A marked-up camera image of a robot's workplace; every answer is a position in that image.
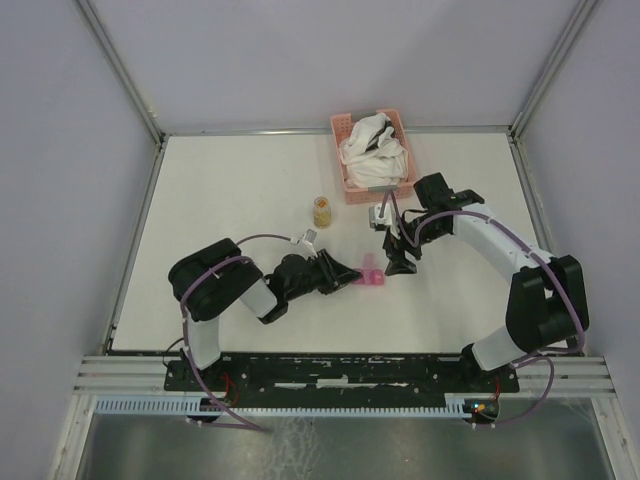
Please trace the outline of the pink pill organizer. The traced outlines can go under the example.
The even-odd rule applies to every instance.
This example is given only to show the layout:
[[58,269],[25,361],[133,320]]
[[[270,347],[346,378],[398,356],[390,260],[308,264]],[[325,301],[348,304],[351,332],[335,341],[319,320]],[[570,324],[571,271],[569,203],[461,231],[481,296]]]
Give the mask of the pink pill organizer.
[[356,268],[360,278],[353,282],[354,285],[379,287],[385,284],[384,271],[379,267],[374,253],[366,253],[360,268]]

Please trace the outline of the glass pill bottle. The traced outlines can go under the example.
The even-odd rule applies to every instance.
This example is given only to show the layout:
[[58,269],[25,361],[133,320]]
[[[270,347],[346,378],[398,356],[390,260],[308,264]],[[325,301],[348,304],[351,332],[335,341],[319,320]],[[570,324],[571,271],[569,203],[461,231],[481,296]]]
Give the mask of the glass pill bottle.
[[314,225],[318,228],[327,228],[331,225],[331,206],[329,200],[324,196],[320,196],[314,199],[313,221]]

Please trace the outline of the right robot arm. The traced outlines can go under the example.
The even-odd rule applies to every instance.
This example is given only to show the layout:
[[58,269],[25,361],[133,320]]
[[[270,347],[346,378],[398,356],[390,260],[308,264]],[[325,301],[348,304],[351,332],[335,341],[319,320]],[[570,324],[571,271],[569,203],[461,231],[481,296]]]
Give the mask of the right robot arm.
[[372,229],[385,234],[387,276],[414,274],[423,246],[445,236],[479,253],[509,284],[503,326],[461,352],[460,382],[481,391],[495,371],[519,366],[548,354],[583,350],[590,320],[581,264],[528,243],[502,223],[471,189],[454,191],[432,174],[414,185],[421,204],[407,219],[393,191],[369,210]]

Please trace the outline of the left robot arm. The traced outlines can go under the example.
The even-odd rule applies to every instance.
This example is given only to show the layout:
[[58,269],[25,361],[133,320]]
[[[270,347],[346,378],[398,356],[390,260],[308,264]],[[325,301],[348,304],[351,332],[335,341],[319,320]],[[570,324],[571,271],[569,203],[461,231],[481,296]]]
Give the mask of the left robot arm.
[[181,259],[168,280],[180,304],[186,356],[191,360],[187,379],[201,390],[219,383],[220,317],[236,301],[269,325],[287,313],[291,301],[314,292],[330,295],[361,279],[360,271],[324,249],[307,257],[288,254],[265,275],[229,238]]

